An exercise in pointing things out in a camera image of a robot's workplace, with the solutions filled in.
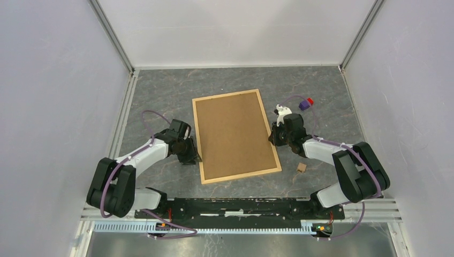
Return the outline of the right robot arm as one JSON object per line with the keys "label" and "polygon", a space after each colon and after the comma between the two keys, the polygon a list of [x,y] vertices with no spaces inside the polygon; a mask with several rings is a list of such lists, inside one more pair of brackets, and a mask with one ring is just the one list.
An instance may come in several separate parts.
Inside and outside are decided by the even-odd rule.
{"label": "right robot arm", "polygon": [[268,140],[335,168],[338,182],[310,195],[309,212],[315,218],[324,218],[336,205],[378,198],[390,187],[389,176],[368,143],[349,145],[310,135],[300,114],[287,114],[273,122]]}

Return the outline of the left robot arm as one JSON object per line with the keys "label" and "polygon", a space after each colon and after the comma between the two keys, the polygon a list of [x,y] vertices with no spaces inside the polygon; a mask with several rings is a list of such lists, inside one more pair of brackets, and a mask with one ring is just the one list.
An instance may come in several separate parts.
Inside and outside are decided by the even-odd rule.
{"label": "left robot arm", "polygon": [[157,162],[175,155],[182,165],[202,161],[191,126],[173,119],[165,130],[154,134],[144,145],[116,159],[102,158],[95,169],[86,204],[100,210],[102,217],[124,217],[131,210],[147,209],[155,218],[168,212],[167,195],[152,188],[138,188],[140,174]]}

